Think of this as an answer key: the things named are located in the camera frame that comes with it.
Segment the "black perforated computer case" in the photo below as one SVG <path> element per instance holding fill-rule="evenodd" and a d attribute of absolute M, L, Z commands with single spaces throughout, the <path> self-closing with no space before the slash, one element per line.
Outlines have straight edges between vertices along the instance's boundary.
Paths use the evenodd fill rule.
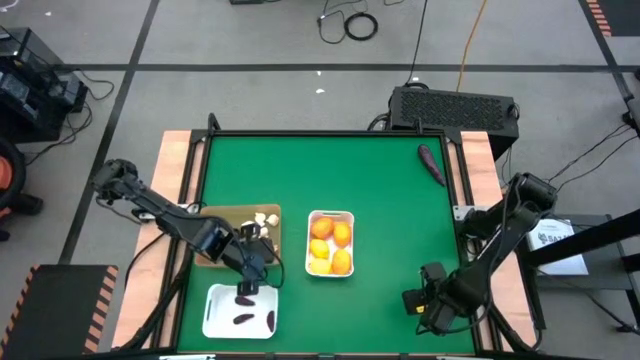
<path fill-rule="evenodd" d="M 488 135 L 499 159 L 519 138 L 519 106 L 511 97 L 397 87 L 389 102 L 393 130 L 441 130 L 459 144 L 463 132 Z"/>

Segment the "black orange-striped floor mat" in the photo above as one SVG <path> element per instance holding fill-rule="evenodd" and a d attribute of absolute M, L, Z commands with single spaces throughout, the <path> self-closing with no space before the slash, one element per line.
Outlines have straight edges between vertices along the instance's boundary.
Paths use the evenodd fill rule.
<path fill-rule="evenodd" d="M 640 37 L 640 0 L 586 0 L 605 37 Z"/>
<path fill-rule="evenodd" d="M 32 266 L 0 335 L 0 360 L 97 352 L 118 272 L 115 265 Z"/>

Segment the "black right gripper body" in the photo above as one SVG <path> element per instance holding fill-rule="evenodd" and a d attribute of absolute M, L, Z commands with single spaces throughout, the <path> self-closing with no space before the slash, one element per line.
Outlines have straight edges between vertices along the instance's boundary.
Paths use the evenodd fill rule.
<path fill-rule="evenodd" d="M 424 330 L 433 334 L 456 334 L 468 330 L 468 326 L 454 328 L 453 322 L 463 316 L 465 302 L 462 299 L 464 282 L 460 277 L 427 278 L 424 281 L 426 309 Z"/>

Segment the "translucent tan plastic basket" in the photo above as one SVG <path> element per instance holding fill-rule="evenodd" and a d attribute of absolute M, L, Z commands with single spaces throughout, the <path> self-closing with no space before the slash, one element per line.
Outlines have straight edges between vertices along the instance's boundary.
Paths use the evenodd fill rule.
<path fill-rule="evenodd" d="M 203 215 L 215 215 L 226 219 L 234 228 L 239 229 L 242 224 L 248 221 L 255 222 L 256 214 L 263 214 L 266 218 L 271 215 L 275 215 L 278 218 L 278 222 L 275 226 L 270 223 L 265 223 L 265 228 L 268 231 L 268 236 L 273 244 L 274 251 L 279 255 L 282 248 L 282 214 L 281 207 L 277 204 L 261 204 L 261 205 L 242 205 L 242 206 L 207 206 L 201 211 Z M 267 267 L 272 267 L 277 264 L 275 258 L 269 251 L 267 251 L 263 245 L 258 244 L 257 250 L 260 254 L 264 255 Z M 222 261 L 211 262 L 201 255 L 196 255 L 194 263 L 201 267 L 210 268 L 222 268 L 224 264 Z"/>

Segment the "orange and black machine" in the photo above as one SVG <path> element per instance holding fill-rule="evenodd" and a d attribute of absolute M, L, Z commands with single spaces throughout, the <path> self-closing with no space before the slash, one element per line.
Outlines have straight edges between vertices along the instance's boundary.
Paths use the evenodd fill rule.
<path fill-rule="evenodd" d="M 13 213 L 35 216 L 43 208 L 41 198 L 24 193 L 26 163 L 23 154 L 0 136 L 0 223 Z"/>

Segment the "orange fruit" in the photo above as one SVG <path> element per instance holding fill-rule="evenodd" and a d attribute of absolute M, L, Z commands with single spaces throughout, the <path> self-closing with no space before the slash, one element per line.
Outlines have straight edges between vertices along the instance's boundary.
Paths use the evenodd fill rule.
<path fill-rule="evenodd" d="M 336 275 L 348 275 L 352 267 L 351 254 L 345 249 L 338 249 L 332 258 L 332 273 Z"/>
<path fill-rule="evenodd" d="M 333 238 L 338 247 L 345 248 L 349 246 L 352 240 L 351 226 L 346 222 L 336 222 L 333 229 Z"/>
<path fill-rule="evenodd" d="M 333 234 L 333 229 L 333 219 L 330 217 L 321 217 L 312 223 L 310 233 L 314 238 L 326 239 Z"/>

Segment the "black stand beam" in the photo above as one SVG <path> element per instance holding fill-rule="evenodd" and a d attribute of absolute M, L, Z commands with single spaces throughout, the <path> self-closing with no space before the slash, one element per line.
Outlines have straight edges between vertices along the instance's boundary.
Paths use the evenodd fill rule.
<path fill-rule="evenodd" d="M 532 266 L 545 265 L 637 235 L 640 235 L 640 209 L 529 252 L 524 262 Z"/>

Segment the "black table frame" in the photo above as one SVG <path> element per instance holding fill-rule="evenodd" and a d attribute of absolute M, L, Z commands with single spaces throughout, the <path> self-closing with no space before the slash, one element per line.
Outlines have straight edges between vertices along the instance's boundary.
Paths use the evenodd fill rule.
<path fill-rule="evenodd" d="M 235 285 L 225 268 L 191 270 L 177 347 L 182 352 L 457 353 L 470 354 L 470 331 L 416 333 L 401 295 L 419 286 L 432 262 L 454 270 L 460 253 L 452 207 L 455 191 L 439 185 L 417 155 L 427 145 L 449 170 L 435 132 L 234 131 L 216 133 L 208 147 L 202 199 L 208 205 L 277 204 L 282 261 L 277 328 L 264 340 L 207 338 L 205 301 L 214 284 Z M 305 269 L 309 214 L 348 211 L 355 217 L 354 273 L 320 278 Z"/>

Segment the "black equipment rack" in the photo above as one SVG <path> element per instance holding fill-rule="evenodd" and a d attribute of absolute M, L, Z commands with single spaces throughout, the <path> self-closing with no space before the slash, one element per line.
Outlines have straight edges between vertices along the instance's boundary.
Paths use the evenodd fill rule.
<path fill-rule="evenodd" d="M 0 26 L 0 135 L 14 143 L 55 141 L 87 93 L 30 28 Z"/>

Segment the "white plastic basket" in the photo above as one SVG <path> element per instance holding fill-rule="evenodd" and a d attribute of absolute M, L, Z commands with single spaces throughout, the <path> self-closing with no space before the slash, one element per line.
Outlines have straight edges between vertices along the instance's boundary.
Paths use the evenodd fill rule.
<path fill-rule="evenodd" d="M 309 264 L 315 258 L 311 254 L 311 251 L 309 249 L 310 242 L 311 242 L 312 239 L 317 239 L 317 238 L 314 238 L 310 233 L 311 225 L 316 219 L 321 218 L 321 217 L 330 217 L 330 218 L 332 218 L 333 221 L 334 221 L 334 224 L 336 222 L 346 222 L 351 226 L 351 229 L 352 229 L 352 240 L 351 240 L 350 245 L 345 247 L 345 248 L 340 248 L 334 243 L 333 234 L 330 235 L 328 238 L 323 239 L 328 243 L 329 248 L 330 248 L 330 256 L 329 256 L 328 260 L 331 261 L 331 264 L 332 264 L 333 255 L 338 249 L 345 249 L 351 254 L 352 267 L 351 267 L 351 271 L 350 271 L 350 273 L 348 275 L 336 275 L 336 274 L 333 274 L 331 272 L 329 275 L 317 276 L 317 275 L 312 275 L 310 270 L 309 270 Z M 307 231 L 307 242 L 306 242 L 306 259 L 305 259 L 305 269 L 306 269 L 306 271 L 307 271 L 307 273 L 309 275 L 315 276 L 315 277 L 323 277 L 323 278 L 346 278 L 346 277 L 351 276 L 354 273 L 354 270 L 355 270 L 355 266 L 354 266 L 354 224 L 355 224 L 355 217 L 354 217 L 354 215 L 352 213 L 350 213 L 348 211 L 314 210 L 309 214 L 308 231 Z"/>
<path fill-rule="evenodd" d="M 220 339 L 269 339 L 277 328 L 279 292 L 269 286 L 261 286 L 256 295 L 245 295 L 255 302 L 255 306 L 240 306 L 234 301 L 237 294 L 235 286 L 212 285 L 205 301 L 202 332 L 207 338 Z M 267 326 L 267 314 L 275 312 L 275 331 L 271 333 Z M 255 317 L 240 325 L 234 325 L 233 319 L 241 314 L 254 314 Z"/>

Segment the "wooden side board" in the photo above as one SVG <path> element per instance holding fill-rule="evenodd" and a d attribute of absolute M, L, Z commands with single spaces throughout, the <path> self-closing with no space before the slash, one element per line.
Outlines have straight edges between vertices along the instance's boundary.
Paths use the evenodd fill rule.
<path fill-rule="evenodd" d="M 162 137 L 151 188 L 174 202 L 195 199 L 204 144 L 189 131 L 166 131 Z M 143 325 L 183 263 L 185 245 L 161 236 L 155 223 L 141 227 L 111 346 L 120 347 Z"/>
<path fill-rule="evenodd" d="M 462 151 L 468 171 L 473 203 L 493 206 L 503 195 L 486 132 L 462 132 Z M 511 252 L 492 275 L 494 307 L 529 346 L 536 341 L 517 255 Z"/>

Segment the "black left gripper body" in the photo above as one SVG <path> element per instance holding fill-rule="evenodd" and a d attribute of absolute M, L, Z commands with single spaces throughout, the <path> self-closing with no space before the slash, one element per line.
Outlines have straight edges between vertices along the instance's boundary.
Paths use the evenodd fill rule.
<path fill-rule="evenodd" d="M 265 262 L 260 254 L 241 243 L 229 244 L 222 253 L 222 262 L 242 275 L 244 281 L 265 281 Z"/>

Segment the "long purple eggplant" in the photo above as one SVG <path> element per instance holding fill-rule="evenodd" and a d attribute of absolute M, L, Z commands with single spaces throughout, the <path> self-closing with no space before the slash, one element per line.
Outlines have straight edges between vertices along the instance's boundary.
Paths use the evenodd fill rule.
<path fill-rule="evenodd" d="M 431 152 L 430 148 L 425 144 L 421 144 L 421 145 L 418 146 L 417 153 L 418 153 L 418 156 L 419 156 L 421 162 L 423 163 L 423 165 L 425 166 L 427 171 L 431 174 L 433 179 L 439 185 L 445 187 L 446 186 L 445 178 L 444 178 L 442 172 L 440 171 L 440 168 L 437 165 L 437 163 L 435 161 L 435 158 L 434 158 L 434 155 Z"/>

